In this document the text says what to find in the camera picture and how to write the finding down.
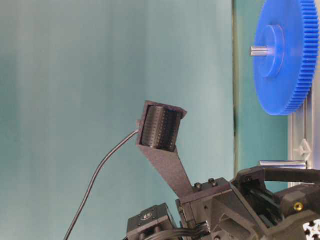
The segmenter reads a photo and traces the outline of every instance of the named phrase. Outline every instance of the bolt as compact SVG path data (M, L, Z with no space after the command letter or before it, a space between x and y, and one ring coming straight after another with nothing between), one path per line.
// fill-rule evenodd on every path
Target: bolt
M194 184L194 186L198 189L198 190L201 190L202 188L202 184L197 182L196 184Z
M246 176L246 177L244 178L244 181L245 181L245 182L251 182L251 181L252 181L252 177L251 177L251 176Z
M212 187L218 186L218 183L216 182L216 180L214 178L210 178L208 180L208 182L212 185Z

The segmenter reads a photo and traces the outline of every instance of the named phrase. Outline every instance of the black cable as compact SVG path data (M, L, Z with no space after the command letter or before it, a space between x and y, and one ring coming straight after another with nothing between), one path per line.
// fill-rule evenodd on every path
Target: black cable
M64 240L68 240L69 237L70 237L70 234L72 232L72 230L74 229L74 226L76 225L76 222L88 200L88 197L90 195L90 192L95 184L95 181L96 181L96 178L100 172L100 170L102 169L102 167L104 166L104 164L108 161L108 159L119 149L121 148L126 142L128 142L129 139L131 139L134 135L136 135L137 133L139 132L139 130L135 130L133 131L132 133L130 133L125 139L123 139L117 146L115 146L105 157L104 159L100 162L100 164L98 165L98 167L96 168L92 178L91 178L91 181L90 181L90 184L88 186L88 189L86 190L86 193L83 197L83 200L80 204L80 207L78 209L78 211L76 212L72 222L71 222L71 225L68 229L68 231L66 232L65 234L65 237L64 237Z
M210 233L208 223L197 226L195 229L176 228L165 230L148 236L145 240L169 240L173 238L192 237L199 238Z

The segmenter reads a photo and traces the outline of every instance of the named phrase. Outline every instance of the brass screw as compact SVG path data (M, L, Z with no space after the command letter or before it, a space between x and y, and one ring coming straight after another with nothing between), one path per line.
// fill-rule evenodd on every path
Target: brass screw
M301 212L304 209L304 205L301 202L296 202L293 208L297 212Z

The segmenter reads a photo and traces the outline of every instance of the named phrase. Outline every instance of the screw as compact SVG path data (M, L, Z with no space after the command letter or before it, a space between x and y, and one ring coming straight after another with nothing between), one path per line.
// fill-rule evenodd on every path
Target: screw
M304 209L304 205L301 202L296 202L293 208L297 212L301 212Z
M202 188L202 184L197 182L196 184L194 184L194 186L198 189L198 190L201 190Z
M208 180L208 182L212 185L212 187L218 186L218 183L216 182L216 180L214 178L210 178Z
M246 177L244 178L244 181L245 181L245 182L251 182L251 181L252 181L252 177L251 177L251 176L246 176Z

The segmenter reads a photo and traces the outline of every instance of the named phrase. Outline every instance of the black cylinder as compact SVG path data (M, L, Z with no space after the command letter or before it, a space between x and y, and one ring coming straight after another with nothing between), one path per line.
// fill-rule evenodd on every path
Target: black cylinder
M142 145L174 152L182 117L182 112L150 106L143 127Z

